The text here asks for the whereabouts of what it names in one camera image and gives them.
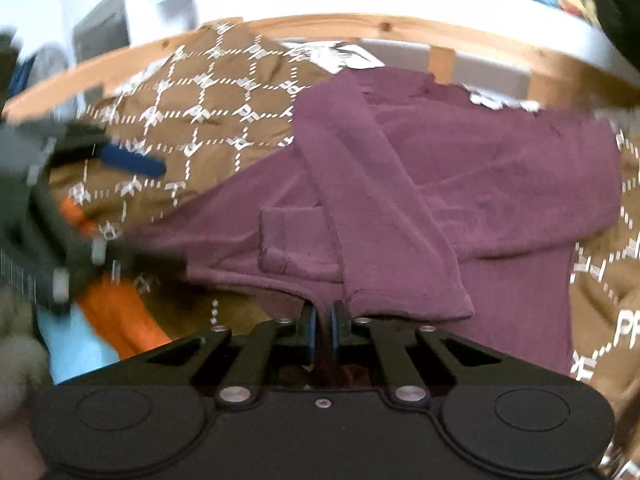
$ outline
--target metal screw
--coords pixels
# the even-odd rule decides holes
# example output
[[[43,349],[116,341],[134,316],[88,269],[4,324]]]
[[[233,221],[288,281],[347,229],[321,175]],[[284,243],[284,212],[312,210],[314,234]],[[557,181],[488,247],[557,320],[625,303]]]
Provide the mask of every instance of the metal screw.
[[[220,390],[218,396],[226,402],[245,402],[251,398],[251,391],[243,386],[228,386]]]
[[[331,401],[329,399],[318,399],[316,400],[316,406],[318,408],[330,408],[331,407]]]
[[[419,402],[427,396],[427,392],[420,386],[400,386],[396,390],[396,397],[404,402]]]

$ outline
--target purple sweater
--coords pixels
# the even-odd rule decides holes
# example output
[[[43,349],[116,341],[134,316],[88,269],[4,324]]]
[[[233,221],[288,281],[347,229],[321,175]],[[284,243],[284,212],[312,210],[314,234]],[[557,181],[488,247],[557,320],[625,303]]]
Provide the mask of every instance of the purple sweater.
[[[291,146],[131,235],[183,252],[190,282],[269,289],[274,317],[290,312],[273,291],[324,313],[342,299],[568,371],[574,245],[620,211],[606,121],[375,68],[302,92],[292,126]]]

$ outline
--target white fabric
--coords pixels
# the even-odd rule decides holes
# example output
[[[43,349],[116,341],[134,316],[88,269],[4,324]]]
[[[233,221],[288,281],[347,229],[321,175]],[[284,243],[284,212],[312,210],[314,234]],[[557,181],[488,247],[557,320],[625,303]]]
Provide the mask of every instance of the white fabric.
[[[307,56],[309,61],[332,74],[337,74],[343,68],[374,68],[385,65],[361,46],[343,41],[283,41],[281,44],[292,50],[299,49],[301,56]]]
[[[534,113],[542,109],[542,105],[537,101],[518,100],[489,90],[463,86],[471,92],[469,100],[473,104],[482,105],[491,108],[491,110],[500,110],[507,106],[509,108],[524,108],[527,112]]]

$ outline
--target light blue cloth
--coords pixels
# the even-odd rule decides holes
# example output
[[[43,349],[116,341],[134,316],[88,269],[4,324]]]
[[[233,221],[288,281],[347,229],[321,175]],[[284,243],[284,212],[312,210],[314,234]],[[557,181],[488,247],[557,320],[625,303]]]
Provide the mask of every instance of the light blue cloth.
[[[76,304],[65,316],[38,307],[38,327],[49,349],[54,384],[119,361],[117,352],[94,332]]]

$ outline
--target wooden bed frame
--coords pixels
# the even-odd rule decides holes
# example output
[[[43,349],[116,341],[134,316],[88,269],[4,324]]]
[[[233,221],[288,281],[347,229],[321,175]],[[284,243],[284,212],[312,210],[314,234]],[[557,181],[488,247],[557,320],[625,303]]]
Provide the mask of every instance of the wooden bed frame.
[[[242,22],[227,18],[206,23]],[[451,81],[456,52],[506,62],[531,72],[527,98],[556,107],[640,104],[640,88],[581,60],[548,48],[510,40],[488,32],[406,16],[382,14],[308,14],[247,22],[270,38],[308,40],[396,40],[430,46],[427,69],[440,83]],[[11,99],[3,115],[11,121],[36,118],[89,88],[105,92],[150,63],[169,56],[196,34],[195,30],[134,48],[123,48],[81,63]]]

